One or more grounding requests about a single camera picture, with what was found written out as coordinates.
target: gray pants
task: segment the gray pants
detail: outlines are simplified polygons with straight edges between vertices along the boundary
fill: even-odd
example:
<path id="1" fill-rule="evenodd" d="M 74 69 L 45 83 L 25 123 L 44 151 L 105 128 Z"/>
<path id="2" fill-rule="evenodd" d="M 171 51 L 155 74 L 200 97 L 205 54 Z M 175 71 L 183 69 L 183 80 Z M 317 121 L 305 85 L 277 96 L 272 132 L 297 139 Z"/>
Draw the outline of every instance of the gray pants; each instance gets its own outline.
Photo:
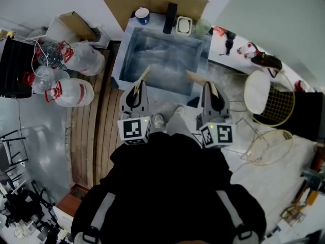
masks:
<path id="1" fill-rule="evenodd" d="M 164 129 L 157 129 L 154 127 L 154 124 L 152 124 L 151 133 L 163 131 Z M 192 135 L 192 133 L 188 129 L 184 119 L 178 113 L 175 113 L 172 118 L 168 121 L 166 133 L 170 136 L 175 134 L 181 134 L 193 138 L 195 140 L 194 135 Z"/>

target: wire frame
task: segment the wire frame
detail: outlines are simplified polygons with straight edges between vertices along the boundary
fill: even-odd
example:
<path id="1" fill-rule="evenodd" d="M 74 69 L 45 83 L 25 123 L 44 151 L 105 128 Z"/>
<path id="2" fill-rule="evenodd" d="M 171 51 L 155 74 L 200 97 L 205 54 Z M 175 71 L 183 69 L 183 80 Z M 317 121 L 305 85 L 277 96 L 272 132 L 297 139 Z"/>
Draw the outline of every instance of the wire frame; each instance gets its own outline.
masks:
<path id="1" fill-rule="evenodd" d="M 293 136 L 287 130 L 272 130 L 258 136 L 241 159 L 257 166 L 266 166 L 284 158 L 293 146 Z"/>
<path id="2" fill-rule="evenodd" d="M 289 79 L 282 72 L 278 73 L 277 79 L 271 82 L 266 107 L 263 113 L 259 115 L 264 122 L 253 117 L 256 122 L 269 127 L 276 127 L 285 123 L 292 115 L 296 102 L 294 88 Z"/>
<path id="3" fill-rule="evenodd" d="M 291 116 L 295 105 L 295 94 L 289 91 L 279 91 L 271 84 L 266 107 L 260 116 L 283 123 Z"/>
<path id="4" fill-rule="evenodd" d="M 291 206 L 284 210 L 284 212 L 281 214 L 281 218 L 283 218 L 292 227 L 297 222 L 301 222 L 305 218 L 305 215 L 296 207 Z"/>

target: white sneaker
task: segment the white sneaker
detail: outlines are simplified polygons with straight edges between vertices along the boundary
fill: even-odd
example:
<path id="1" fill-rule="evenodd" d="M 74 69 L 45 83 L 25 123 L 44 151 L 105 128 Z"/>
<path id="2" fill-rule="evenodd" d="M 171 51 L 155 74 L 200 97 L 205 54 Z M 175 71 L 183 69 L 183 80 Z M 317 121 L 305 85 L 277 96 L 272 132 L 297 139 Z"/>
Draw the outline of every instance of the white sneaker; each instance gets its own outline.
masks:
<path id="1" fill-rule="evenodd" d="M 175 110 L 175 114 L 179 114 L 181 117 L 184 117 L 185 114 L 185 108 L 183 106 L 179 106 L 176 110 Z"/>
<path id="2" fill-rule="evenodd" d="M 165 121 L 162 115 L 158 114 L 154 117 L 154 127 L 157 129 L 162 129 L 165 126 Z"/>

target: cardboard box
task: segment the cardboard box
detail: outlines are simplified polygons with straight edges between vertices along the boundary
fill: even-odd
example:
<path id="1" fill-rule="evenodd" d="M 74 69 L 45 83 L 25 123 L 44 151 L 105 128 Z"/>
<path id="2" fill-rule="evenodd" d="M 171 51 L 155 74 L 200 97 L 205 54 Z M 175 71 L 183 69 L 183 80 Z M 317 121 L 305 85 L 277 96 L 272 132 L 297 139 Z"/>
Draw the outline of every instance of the cardboard box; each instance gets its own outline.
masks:
<path id="1" fill-rule="evenodd" d="M 165 14 L 168 3 L 177 4 L 177 15 L 198 21 L 208 0 L 104 0 L 115 19 L 125 30 L 133 11 L 139 7 L 147 8 L 151 13 Z"/>
<path id="2" fill-rule="evenodd" d="M 88 26 L 88 24 L 76 13 L 69 12 L 60 15 L 60 20 L 66 24 L 72 31 L 74 31 L 83 40 L 94 40 L 96 34 Z"/>

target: table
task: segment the table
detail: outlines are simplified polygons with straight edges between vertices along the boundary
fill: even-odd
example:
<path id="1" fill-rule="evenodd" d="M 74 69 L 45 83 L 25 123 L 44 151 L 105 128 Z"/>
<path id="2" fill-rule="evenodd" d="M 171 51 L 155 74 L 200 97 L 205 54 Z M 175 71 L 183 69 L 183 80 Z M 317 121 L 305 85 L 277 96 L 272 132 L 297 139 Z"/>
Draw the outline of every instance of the table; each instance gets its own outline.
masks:
<path id="1" fill-rule="evenodd" d="M 239 35 L 236 35 L 234 39 L 234 45 L 233 48 L 230 51 L 229 56 L 222 55 L 219 56 L 219 54 L 225 53 L 225 42 L 227 40 L 226 35 L 223 35 L 222 37 L 218 34 L 217 31 L 213 32 L 212 41 L 211 41 L 211 47 L 210 47 L 210 53 L 209 53 L 209 60 L 226 65 L 228 67 L 234 68 L 238 71 L 241 71 L 246 74 L 251 74 L 256 69 L 260 68 L 259 65 L 256 65 L 252 63 L 249 59 L 245 59 L 244 56 L 237 53 L 237 49 L 245 44 L 247 44 L 248 41 L 244 37 L 241 37 Z M 265 51 L 260 46 L 256 45 L 259 51 L 264 51 L 267 54 L 267 51 Z M 284 62 L 282 62 L 282 69 L 284 71 L 284 74 L 289 79 L 292 86 L 294 86 L 295 82 L 297 80 L 303 80 L 306 82 L 302 77 L 300 77 L 292 68 L 290 68 L 288 65 L 286 65 Z"/>
<path id="2" fill-rule="evenodd" d="M 206 77 L 211 34 L 178 35 L 175 28 L 164 34 L 166 16 L 150 13 L 147 25 L 130 18 L 117 53 L 112 86 L 126 90 L 150 65 L 146 78 L 151 98 L 197 107 L 202 87 L 187 80 L 186 71 Z"/>

